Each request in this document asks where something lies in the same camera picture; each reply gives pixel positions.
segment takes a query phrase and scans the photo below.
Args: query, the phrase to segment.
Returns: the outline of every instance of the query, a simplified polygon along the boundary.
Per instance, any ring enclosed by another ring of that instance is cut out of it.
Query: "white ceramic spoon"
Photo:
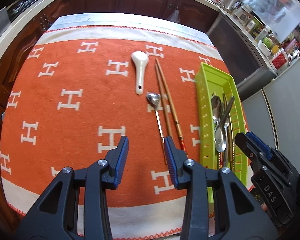
[[[135,51],[131,54],[131,58],[136,66],[136,93],[142,95],[145,71],[149,62],[149,57],[142,51]]]

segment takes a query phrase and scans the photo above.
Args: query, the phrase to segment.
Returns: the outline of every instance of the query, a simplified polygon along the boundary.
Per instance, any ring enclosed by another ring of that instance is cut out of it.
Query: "metal screw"
[[[62,172],[63,173],[69,173],[71,171],[71,168],[70,167],[64,167],[63,169],[62,169]]]
[[[107,164],[107,160],[105,160],[105,159],[99,160],[99,161],[98,161],[98,164],[99,164],[100,166],[105,166],[105,165]]]
[[[221,171],[225,174],[228,174],[228,173],[230,173],[231,170],[228,167],[222,167]]]
[[[185,164],[188,165],[188,166],[192,166],[192,165],[194,165],[194,160],[187,159],[187,160],[185,160]]]

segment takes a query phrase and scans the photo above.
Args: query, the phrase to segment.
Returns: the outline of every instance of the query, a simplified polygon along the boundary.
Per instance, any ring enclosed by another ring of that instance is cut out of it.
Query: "blue gripper pad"
[[[246,136],[253,141],[262,151],[262,153],[266,156],[267,160],[271,160],[272,153],[269,149],[268,145],[266,145],[258,136],[256,136],[253,132],[247,132]]]
[[[187,159],[183,150],[176,149],[171,136],[164,140],[164,154],[167,159],[171,182],[176,189],[185,189],[191,176],[183,169],[183,162]]]
[[[116,189],[121,183],[124,166],[129,151],[129,140],[121,136],[116,149],[108,151],[105,159],[109,162],[109,172],[102,175],[102,181],[107,183],[109,189]]]

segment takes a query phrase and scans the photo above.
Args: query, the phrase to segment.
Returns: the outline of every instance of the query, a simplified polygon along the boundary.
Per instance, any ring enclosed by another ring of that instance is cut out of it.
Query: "plastic bag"
[[[168,21],[174,23],[180,23],[179,11],[177,9],[168,17]]]
[[[269,25],[279,42],[300,23],[300,3],[298,0],[241,0]]]

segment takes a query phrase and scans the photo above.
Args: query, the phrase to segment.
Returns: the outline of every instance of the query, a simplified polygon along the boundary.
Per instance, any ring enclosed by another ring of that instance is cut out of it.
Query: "bottle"
[[[262,25],[261,22],[254,16],[251,19],[251,21],[247,24],[246,31],[251,34],[253,30],[259,29],[261,25]]]
[[[259,41],[263,40],[268,33],[271,31],[270,27],[267,25],[261,33],[255,38],[255,41],[258,43]]]

